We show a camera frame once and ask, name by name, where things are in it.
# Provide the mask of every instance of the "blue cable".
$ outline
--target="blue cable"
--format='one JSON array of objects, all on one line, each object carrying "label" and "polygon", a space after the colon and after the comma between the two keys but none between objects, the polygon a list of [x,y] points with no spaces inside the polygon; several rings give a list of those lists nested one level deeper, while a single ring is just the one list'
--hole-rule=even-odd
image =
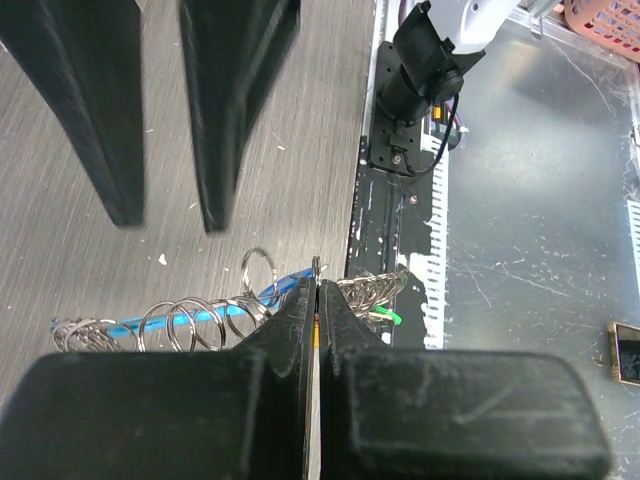
[{"label": "blue cable", "polygon": [[[280,280],[276,281],[275,285],[277,285],[277,289],[280,294],[289,293],[297,285],[298,280],[300,280],[301,278],[310,278],[312,275],[313,274],[311,269],[307,268],[306,270],[292,273],[291,275],[281,278]],[[275,295],[275,288],[274,288],[274,285],[271,285],[265,290],[263,290],[262,292],[260,292],[260,294],[258,295],[258,300],[260,300],[260,303],[262,303],[266,307],[269,305],[269,302],[273,299],[274,295]],[[270,306],[277,308],[280,306],[280,301],[278,300],[278,302],[275,305],[272,304]],[[218,313],[218,315],[220,315],[220,317],[224,318],[224,315],[225,315],[224,310],[225,310],[224,307],[220,307],[216,309],[216,312]],[[233,317],[233,316],[244,315],[244,314],[246,314],[246,312],[241,308],[233,307],[233,306],[227,307],[227,315],[229,316]],[[122,320],[121,323],[123,323],[124,325],[132,329],[134,332],[137,332],[138,329],[140,328],[140,322],[142,321],[142,319],[143,317],[132,317],[132,318],[127,318],[125,320]],[[209,320],[212,320],[212,319],[213,317],[211,316],[211,314],[202,310],[195,316],[196,322],[208,322]],[[181,313],[174,317],[173,323],[176,327],[180,325],[188,325],[189,317],[184,313]],[[145,325],[144,331],[148,332],[151,330],[158,330],[160,328],[164,328],[166,324],[167,324],[166,316],[152,317],[151,319],[149,319],[149,321]],[[118,337],[124,337],[124,336],[130,335],[129,330],[119,326],[107,329],[107,333],[112,338],[118,338]]]}]

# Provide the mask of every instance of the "gray wood grain surface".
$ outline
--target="gray wood grain surface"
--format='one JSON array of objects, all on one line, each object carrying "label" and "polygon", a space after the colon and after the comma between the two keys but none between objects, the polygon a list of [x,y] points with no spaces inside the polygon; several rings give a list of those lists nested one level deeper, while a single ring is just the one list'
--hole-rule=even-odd
[{"label": "gray wood grain surface", "polygon": [[54,316],[125,318],[163,299],[237,294],[240,259],[256,245],[281,272],[319,254],[327,278],[342,274],[373,3],[303,2],[300,37],[246,151],[232,227],[210,238],[193,207],[174,1],[140,2],[149,193],[139,231],[111,225],[57,120],[0,48],[0,404],[53,351]]}]

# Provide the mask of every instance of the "black cable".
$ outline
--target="black cable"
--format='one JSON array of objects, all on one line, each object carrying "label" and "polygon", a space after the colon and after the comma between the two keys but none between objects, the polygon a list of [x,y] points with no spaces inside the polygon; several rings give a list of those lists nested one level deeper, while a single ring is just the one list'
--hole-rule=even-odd
[{"label": "black cable", "polygon": [[447,145],[449,144],[449,137],[451,136],[451,130],[453,129],[453,123],[456,118],[456,113],[458,113],[459,102],[460,102],[460,95],[456,93],[456,95],[453,97],[453,107],[451,107],[451,112],[449,113],[449,123],[447,123],[447,129],[444,132],[444,138],[442,139],[442,144],[438,149],[436,158],[434,158],[433,162],[431,162],[431,165],[429,165],[424,170],[414,170],[413,167],[409,165],[409,162],[406,162],[405,160],[407,164],[407,171],[412,177],[424,177],[425,175],[429,175],[438,166],[438,164],[440,163],[440,160],[442,160],[442,157],[444,155],[444,150],[447,148]]}]

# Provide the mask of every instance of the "plastic basket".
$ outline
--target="plastic basket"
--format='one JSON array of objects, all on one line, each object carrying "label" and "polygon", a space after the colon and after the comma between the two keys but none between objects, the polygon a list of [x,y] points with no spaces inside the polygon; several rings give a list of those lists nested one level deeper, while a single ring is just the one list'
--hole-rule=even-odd
[{"label": "plastic basket", "polygon": [[640,63],[640,0],[569,0],[565,4],[567,24],[574,32]]}]

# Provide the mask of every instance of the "black metal bracket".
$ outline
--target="black metal bracket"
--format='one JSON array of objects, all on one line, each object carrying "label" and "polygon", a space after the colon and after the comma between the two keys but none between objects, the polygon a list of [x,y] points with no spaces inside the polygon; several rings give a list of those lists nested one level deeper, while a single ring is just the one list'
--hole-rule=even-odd
[{"label": "black metal bracket", "polygon": [[398,175],[409,176],[407,163],[426,166],[433,161],[433,153],[420,150],[421,120],[407,124],[392,120],[378,101],[384,87],[391,81],[402,62],[392,43],[383,42],[378,48],[376,62],[376,103],[369,135],[369,166]]}]

